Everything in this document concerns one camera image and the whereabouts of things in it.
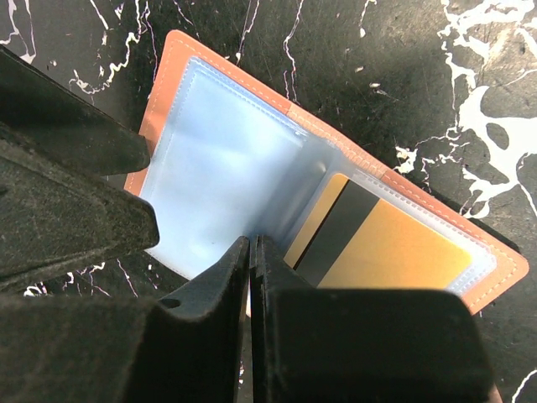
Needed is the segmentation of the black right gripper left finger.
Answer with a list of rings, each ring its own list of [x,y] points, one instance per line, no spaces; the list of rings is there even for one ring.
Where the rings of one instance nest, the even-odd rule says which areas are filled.
[[[4,402],[233,402],[249,242],[161,299],[1,299]]]

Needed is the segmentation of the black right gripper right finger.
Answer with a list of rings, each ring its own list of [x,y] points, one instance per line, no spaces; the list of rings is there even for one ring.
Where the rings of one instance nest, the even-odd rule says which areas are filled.
[[[251,251],[257,402],[485,402],[493,370],[462,300],[442,290],[316,289],[275,242]]]

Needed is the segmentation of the pink leather card holder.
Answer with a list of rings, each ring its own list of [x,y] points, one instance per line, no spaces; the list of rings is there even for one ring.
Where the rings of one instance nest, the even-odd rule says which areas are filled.
[[[241,236],[269,236],[284,257],[336,174],[471,254],[472,263],[438,289],[470,311],[529,272],[517,251],[179,30],[166,37],[140,133],[151,160],[125,187],[154,208],[159,242],[149,253],[186,279]]]

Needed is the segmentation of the gold credit card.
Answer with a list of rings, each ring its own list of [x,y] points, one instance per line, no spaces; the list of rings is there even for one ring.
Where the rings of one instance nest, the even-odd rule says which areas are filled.
[[[392,203],[330,178],[284,261],[320,288],[445,289],[472,256]]]

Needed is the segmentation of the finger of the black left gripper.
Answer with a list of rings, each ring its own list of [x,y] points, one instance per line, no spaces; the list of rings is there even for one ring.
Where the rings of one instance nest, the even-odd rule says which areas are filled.
[[[149,165],[145,138],[1,48],[1,122],[44,152],[95,175]]]
[[[1,127],[1,290],[156,245],[149,203]]]

